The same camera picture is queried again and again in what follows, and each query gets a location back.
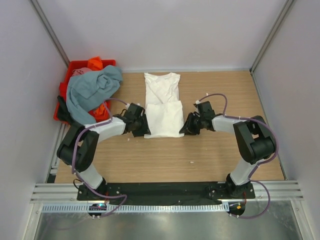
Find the white printed t-shirt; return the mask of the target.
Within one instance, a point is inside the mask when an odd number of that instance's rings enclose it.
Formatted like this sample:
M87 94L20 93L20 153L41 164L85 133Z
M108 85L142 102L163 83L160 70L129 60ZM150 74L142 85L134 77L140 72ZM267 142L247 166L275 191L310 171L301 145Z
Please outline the white printed t-shirt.
M180 101L180 74L144 73L145 114L150 134L145 139L181 138L184 125L183 105Z

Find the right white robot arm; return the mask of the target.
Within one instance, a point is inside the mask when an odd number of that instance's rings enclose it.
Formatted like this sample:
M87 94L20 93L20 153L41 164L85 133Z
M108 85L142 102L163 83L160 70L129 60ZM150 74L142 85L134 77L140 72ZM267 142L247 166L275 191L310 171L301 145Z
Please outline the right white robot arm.
M225 192L231 198L238 198L248 190L258 167L277 155L279 146L275 134L259 115L246 118L216 114L209 101L197 101L194 106L196 111L188 114L179 132L195 136L206 129L235 136L241 159L226 177Z

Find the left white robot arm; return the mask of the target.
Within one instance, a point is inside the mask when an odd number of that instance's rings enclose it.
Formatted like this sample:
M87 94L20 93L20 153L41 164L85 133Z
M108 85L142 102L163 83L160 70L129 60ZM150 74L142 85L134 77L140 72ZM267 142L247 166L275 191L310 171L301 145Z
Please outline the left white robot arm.
M100 142L111 137L132 133L134 137L143 137L151 133L145 109L135 103L128 104L120 114L95 124L73 123L56 155L88 188L93 199L101 200L106 194L106 180L96 170L93 160Z

